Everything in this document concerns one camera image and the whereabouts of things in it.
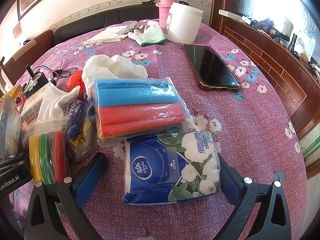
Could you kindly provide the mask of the blue white patterned bag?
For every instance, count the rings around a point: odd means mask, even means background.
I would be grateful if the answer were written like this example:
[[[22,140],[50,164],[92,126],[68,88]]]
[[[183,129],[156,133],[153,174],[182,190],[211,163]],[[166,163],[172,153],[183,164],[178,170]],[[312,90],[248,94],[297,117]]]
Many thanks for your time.
[[[78,163],[91,155],[96,147],[96,130],[87,118],[85,105],[75,99],[64,109],[67,122],[66,152],[74,163]]]

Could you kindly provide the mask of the blue red foam sheets bag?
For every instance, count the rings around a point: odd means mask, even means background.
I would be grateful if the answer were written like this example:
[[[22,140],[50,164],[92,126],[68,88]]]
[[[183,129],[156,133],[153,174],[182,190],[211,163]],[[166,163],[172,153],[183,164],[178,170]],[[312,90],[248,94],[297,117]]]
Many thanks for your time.
[[[92,95],[100,147],[178,126],[186,129],[190,111],[169,77],[97,79]]]

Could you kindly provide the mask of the white green work glove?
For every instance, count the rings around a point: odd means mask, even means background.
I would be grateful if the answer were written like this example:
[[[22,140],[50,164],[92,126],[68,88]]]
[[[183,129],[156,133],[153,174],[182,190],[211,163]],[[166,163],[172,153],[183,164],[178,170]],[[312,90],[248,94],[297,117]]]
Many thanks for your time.
[[[136,41],[141,47],[164,44],[167,41],[159,23],[155,21],[148,21],[144,26],[143,32],[139,29],[134,30],[134,32],[129,32],[128,38]]]

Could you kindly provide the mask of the open paper notebook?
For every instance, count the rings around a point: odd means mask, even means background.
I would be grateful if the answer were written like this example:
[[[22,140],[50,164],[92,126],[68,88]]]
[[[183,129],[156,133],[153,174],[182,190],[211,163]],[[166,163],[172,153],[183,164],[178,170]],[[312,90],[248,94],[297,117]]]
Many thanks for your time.
[[[94,44],[99,42],[113,42],[113,41],[122,41],[127,38],[126,35],[118,35],[117,32],[120,31],[125,26],[118,26],[118,27],[107,27],[105,30],[101,31],[97,35],[93,36],[92,38],[84,41],[82,45]]]

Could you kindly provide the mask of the wooden brick pattern cabinet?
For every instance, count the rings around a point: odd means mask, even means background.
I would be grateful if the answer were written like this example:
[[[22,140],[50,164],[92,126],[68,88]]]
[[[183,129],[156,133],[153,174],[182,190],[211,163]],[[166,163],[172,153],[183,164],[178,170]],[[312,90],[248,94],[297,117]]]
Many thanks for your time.
[[[212,0],[209,25],[237,45],[279,95],[299,139],[319,123],[319,84],[286,48],[245,23],[219,15],[235,11],[235,0]]]

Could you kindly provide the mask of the blue floral Vinda tissue pack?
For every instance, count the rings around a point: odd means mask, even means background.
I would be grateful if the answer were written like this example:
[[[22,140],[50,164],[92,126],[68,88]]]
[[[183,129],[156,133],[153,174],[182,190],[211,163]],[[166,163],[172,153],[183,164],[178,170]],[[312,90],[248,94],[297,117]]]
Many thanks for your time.
[[[151,134],[125,142],[125,203],[176,203],[219,191],[220,161],[210,132]]]

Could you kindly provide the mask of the black leather sofa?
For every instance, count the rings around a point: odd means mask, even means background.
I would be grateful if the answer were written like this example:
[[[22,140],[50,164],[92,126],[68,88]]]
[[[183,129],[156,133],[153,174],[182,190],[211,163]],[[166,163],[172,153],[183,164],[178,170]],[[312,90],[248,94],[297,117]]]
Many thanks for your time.
[[[159,10],[153,1],[102,11],[58,28],[54,33],[52,45],[55,46],[71,38],[113,24],[126,21],[152,20],[158,17]]]

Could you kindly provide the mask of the colourful foam sheets zip bag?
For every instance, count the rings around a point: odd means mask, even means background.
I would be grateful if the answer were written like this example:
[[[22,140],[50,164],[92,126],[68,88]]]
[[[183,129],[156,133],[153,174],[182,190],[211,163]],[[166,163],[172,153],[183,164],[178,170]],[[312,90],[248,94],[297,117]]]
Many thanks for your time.
[[[67,176],[65,118],[36,121],[28,129],[30,169],[33,181],[60,183]]]

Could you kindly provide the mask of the red plastic bag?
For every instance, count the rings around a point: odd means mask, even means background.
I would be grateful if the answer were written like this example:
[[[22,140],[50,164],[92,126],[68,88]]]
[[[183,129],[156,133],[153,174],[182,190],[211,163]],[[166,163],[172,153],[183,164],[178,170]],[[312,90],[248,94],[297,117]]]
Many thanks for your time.
[[[66,81],[67,92],[70,92],[76,86],[80,86],[79,95],[77,96],[77,99],[82,100],[84,98],[84,94],[86,92],[86,87],[85,87],[85,84],[82,79],[82,71],[81,70],[77,70]]]

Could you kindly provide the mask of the white plastic bag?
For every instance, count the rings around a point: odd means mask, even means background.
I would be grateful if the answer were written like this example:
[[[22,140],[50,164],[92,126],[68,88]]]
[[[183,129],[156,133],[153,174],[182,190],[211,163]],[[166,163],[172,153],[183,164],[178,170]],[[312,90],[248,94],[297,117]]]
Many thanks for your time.
[[[76,99],[79,92],[80,86],[74,87],[70,92],[64,92],[53,84],[50,84],[44,94],[37,121],[63,117],[65,105]]]

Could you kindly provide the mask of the white fluffy cloth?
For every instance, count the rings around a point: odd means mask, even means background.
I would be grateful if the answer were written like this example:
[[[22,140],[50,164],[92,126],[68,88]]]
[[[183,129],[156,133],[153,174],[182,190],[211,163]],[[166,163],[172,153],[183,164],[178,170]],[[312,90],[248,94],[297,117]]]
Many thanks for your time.
[[[81,77],[88,95],[89,89],[98,79],[144,79],[148,73],[145,67],[123,56],[95,55],[85,62]]]

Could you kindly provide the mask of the black smartphone gold case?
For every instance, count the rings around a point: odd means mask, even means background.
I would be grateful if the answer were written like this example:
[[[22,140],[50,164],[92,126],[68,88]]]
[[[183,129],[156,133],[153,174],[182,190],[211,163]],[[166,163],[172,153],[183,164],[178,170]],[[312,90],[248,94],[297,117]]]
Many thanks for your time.
[[[240,83],[212,48],[183,44],[181,49],[186,54],[197,84],[202,90],[239,91]]]

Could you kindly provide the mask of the purple floral tablecloth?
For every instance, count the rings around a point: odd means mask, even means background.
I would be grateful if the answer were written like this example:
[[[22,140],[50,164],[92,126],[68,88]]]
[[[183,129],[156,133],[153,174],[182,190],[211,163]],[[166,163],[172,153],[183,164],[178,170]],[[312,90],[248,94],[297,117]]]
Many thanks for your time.
[[[35,62],[52,70],[78,68],[94,55],[120,55],[146,68],[149,77],[170,77],[187,104],[192,126],[211,131],[223,159],[256,183],[281,181],[289,208],[291,237],[298,239],[307,202],[307,178],[289,116],[264,73],[226,37],[201,25],[195,43],[209,46],[242,84],[236,93],[201,90],[177,43],[141,47],[127,38],[84,46],[95,31],[47,50]],[[124,146],[104,149],[108,168],[83,211],[103,239],[213,239],[233,211],[222,193],[194,201],[125,204]]]

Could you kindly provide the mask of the yellow cardboard tray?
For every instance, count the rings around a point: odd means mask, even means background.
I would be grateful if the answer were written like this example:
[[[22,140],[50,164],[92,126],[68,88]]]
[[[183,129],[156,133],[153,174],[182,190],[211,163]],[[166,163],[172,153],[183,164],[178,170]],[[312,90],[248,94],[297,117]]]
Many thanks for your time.
[[[20,112],[15,101],[21,91],[21,85],[17,85],[1,97],[1,113],[5,110],[5,108],[14,108],[15,111]]]

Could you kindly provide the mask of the white plastic jar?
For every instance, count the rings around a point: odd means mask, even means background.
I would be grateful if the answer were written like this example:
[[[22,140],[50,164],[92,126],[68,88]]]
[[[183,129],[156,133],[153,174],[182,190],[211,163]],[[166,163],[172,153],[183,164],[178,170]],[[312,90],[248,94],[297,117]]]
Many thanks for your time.
[[[164,29],[166,39],[180,44],[193,44],[202,17],[203,10],[173,2]]]

